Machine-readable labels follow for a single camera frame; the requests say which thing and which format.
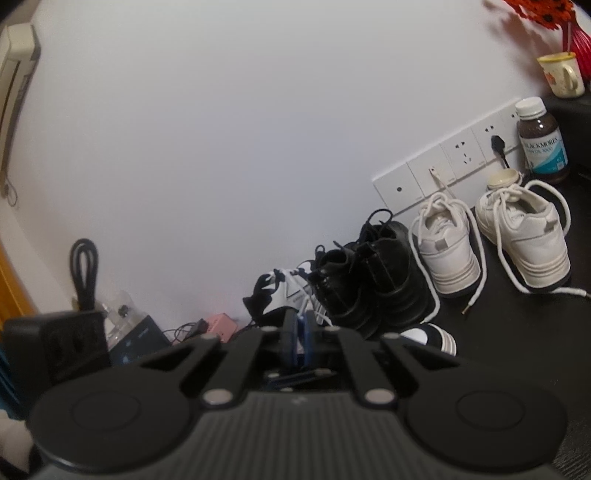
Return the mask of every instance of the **mug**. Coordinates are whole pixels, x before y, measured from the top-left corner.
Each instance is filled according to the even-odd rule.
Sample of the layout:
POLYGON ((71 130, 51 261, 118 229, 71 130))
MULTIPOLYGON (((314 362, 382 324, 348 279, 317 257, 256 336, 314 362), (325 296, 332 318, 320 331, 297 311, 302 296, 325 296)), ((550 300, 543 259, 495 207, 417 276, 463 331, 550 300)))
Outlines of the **mug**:
POLYGON ((585 85, 574 53, 553 53, 540 57, 538 62, 544 70, 552 92, 558 98, 580 97, 585 93, 585 85))

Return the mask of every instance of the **red flower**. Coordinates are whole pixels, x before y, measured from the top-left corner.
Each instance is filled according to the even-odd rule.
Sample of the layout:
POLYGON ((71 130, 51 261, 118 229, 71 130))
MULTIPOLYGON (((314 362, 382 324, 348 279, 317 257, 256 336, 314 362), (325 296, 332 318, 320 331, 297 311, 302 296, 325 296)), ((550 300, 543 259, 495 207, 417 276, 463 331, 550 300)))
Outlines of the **red flower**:
POLYGON ((550 30, 570 20, 573 3, 570 0, 505 0, 521 18, 534 21, 550 30))

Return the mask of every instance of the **round pad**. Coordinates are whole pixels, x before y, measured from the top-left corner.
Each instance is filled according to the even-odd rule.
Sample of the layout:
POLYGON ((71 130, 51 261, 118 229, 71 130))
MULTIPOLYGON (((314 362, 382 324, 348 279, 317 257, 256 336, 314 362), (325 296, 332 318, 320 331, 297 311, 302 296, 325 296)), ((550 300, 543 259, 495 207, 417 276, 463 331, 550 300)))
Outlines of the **round pad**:
POLYGON ((551 462, 567 425, 550 393, 461 367, 424 379, 409 401, 407 422, 444 460, 499 473, 551 462))
POLYGON ((28 427, 52 462, 88 473, 151 463, 187 432, 189 404, 165 372, 112 368, 45 393, 28 427))

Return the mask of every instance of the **white shoelace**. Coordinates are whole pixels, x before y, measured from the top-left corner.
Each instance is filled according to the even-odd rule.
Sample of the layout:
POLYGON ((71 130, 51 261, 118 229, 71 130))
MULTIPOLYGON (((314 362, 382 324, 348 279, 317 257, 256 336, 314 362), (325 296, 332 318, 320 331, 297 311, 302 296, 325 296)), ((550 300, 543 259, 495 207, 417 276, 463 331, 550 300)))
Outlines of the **white shoelace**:
POLYGON ((312 312, 314 312, 314 315, 316 316, 317 323, 318 318, 321 318, 322 320, 324 320, 332 326, 332 321, 329 317, 326 316, 326 309, 320 304, 316 297, 313 296, 313 294, 308 293, 306 291, 306 288, 294 279, 294 275, 297 272, 297 270, 286 270, 285 268, 282 268, 280 269, 280 272, 283 273, 283 275, 285 276, 285 281, 289 285, 295 288, 296 291, 300 291, 304 294, 305 298, 301 303, 300 309, 298 311, 298 316, 302 316, 304 312, 311 310, 312 312))
MULTIPOLYGON (((491 193, 491 200, 494 201, 492 213, 493 213, 493 222, 495 224, 496 251, 497 251, 497 254, 499 255, 499 260, 501 260, 501 264, 503 265, 503 268, 505 269, 507 276, 509 277, 509 279, 511 279, 511 282, 513 283, 515 288, 517 290, 519 290, 521 293, 527 293, 527 294, 531 294, 531 293, 535 293, 535 292, 529 291, 524 285, 522 285, 519 282, 519 280, 517 280, 515 274, 511 270, 511 267, 507 263, 505 256, 503 255, 501 227, 499 224, 499 207, 502 207, 503 209, 507 210, 507 200, 508 199, 510 199, 511 197, 513 197, 513 198, 521 197, 524 194, 524 192, 528 191, 532 186, 535 186, 535 185, 548 190, 556 198, 558 198, 558 200, 562 204, 562 207, 564 209, 564 215, 565 215, 565 224, 563 227, 563 234, 564 234, 564 236, 566 236, 566 234, 569 232, 569 229, 570 229, 569 204, 566 203, 566 199, 553 186, 548 185, 547 183, 545 183, 543 181, 531 180, 527 184, 525 184, 525 186, 523 186, 523 187, 520 187, 519 185, 514 184, 514 185, 510 185, 510 186, 503 188, 503 189, 495 190, 494 192, 491 193)), ((559 287, 559 288, 554 289, 550 293, 566 293, 568 295, 576 295, 576 296, 585 297, 588 299, 591 298, 589 296, 589 294, 587 293, 587 291, 583 290, 582 288, 559 287)))
MULTIPOLYGON (((427 315, 425 317, 425 319, 421 323, 429 322, 437 316, 437 314, 439 313, 439 309, 441 308, 441 302, 439 301, 439 295, 437 294, 437 290, 435 290, 435 286, 433 285, 433 282, 431 281, 431 277, 429 276, 427 269, 423 266, 423 263, 421 262, 421 259, 418 256, 418 251, 417 251, 417 248, 415 247, 414 241, 413 241, 413 230, 414 230, 414 227, 416 226, 416 224, 418 224, 418 223, 423 224, 425 217, 430 216, 433 212, 441 211, 441 210, 448 210, 451 213, 453 206, 457 206, 457 207, 461 208, 461 210, 465 211, 466 215, 468 216, 468 219, 470 220, 470 224, 472 226, 472 231, 474 233, 474 236, 476 237, 476 243, 478 244, 478 250, 480 253, 480 267, 482 269, 482 277, 480 279, 480 283, 479 283, 478 287, 476 288, 476 291, 472 295, 472 298, 468 302, 468 305, 462 311, 463 314, 465 314, 470 309, 470 307, 472 307, 472 305, 474 305, 476 303, 476 300, 478 300, 478 297, 480 297, 480 294, 482 293, 482 290, 484 289, 484 285, 486 283, 487 273, 486 273, 486 258, 484 256, 484 246, 482 245, 482 238, 480 237, 480 230, 478 229, 478 224, 476 223, 476 218, 474 217, 474 214, 470 210, 470 207, 465 202, 463 202, 459 199, 448 198, 444 193, 435 193, 435 194, 431 195, 428 202, 421 207, 418 217, 416 217, 413 220, 413 222, 410 226, 410 229, 408 230, 408 241, 410 243, 410 248, 413 251, 414 259, 416 260, 419 269, 421 270, 421 272, 423 273, 423 276, 425 277, 425 280, 427 281, 427 285, 429 287, 429 290, 431 291, 431 296, 433 297, 433 301, 435 302, 435 308, 433 309, 433 311, 429 315, 427 315)), ((423 235, 421 233, 421 228, 418 229, 417 239, 418 239, 418 242, 417 242, 418 246, 421 246, 421 244, 423 243, 423 235)))

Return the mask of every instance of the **dark floor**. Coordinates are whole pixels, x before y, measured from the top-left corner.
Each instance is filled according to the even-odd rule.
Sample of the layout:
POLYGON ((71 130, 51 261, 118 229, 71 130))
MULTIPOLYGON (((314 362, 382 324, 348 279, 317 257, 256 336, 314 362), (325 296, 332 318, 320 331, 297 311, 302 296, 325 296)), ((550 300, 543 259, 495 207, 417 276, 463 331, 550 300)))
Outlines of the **dark floor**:
MULTIPOLYGON (((572 287, 591 292, 591 181, 575 174, 559 187, 572 215, 567 236, 572 287)), ((532 381, 566 406, 569 429, 555 465, 571 479, 591 469, 591 300, 519 293, 484 240, 486 287, 467 316, 467 299, 443 301, 435 323, 457 341, 458 355, 532 381)))

